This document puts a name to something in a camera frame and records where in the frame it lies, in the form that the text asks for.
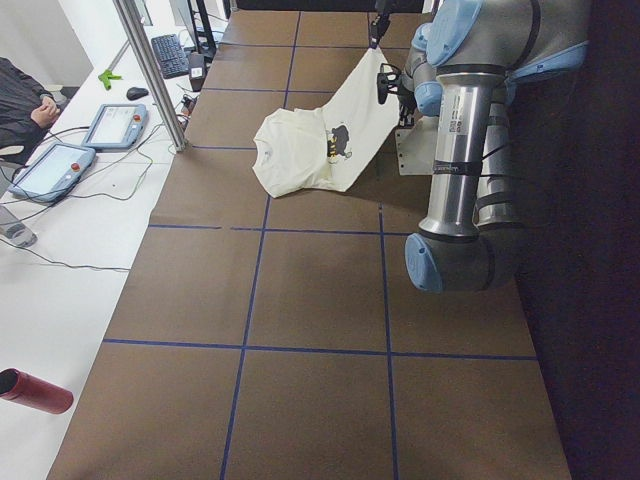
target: black jacket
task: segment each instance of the black jacket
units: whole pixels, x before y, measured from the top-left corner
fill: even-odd
[[[32,77],[0,57],[0,148],[23,145],[18,155],[5,160],[24,164],[47,130],[31,120],[31,112],[42,105],[42,95],[51,96]]]

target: tablet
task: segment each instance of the tablet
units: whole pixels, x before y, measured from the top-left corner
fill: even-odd
[[[96,157],[92,148],[54,143],[9,187],[18,197],[53,202],[67,195]]]
[[[140,137],[147,116],[147,107],[141,103],[102,105],[82,146],[94,150],[128,150]]]

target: green object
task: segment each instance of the green object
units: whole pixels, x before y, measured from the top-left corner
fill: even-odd
[[[122,80],[122,76],[114,75],[111,70],[107,69],[98,75],[98,80],[102,82],[104,88],[111,90],[111,80]]]

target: cartoon print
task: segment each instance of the cartoon print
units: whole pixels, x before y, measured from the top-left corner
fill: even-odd
[[[349,130],[347,130],[345,125],[332,128],[331,132],[327,132],[327,137],[327,152],[329,159],[336,159],[338,155],[345,158],[351,157],[351,152],[346,151],[349,143]]]

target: person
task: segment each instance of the person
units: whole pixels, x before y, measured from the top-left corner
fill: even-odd
[[[53,95],[10,60],[0,57],[0,148],[22,145],[5,160],[24,165],[60,116]]]

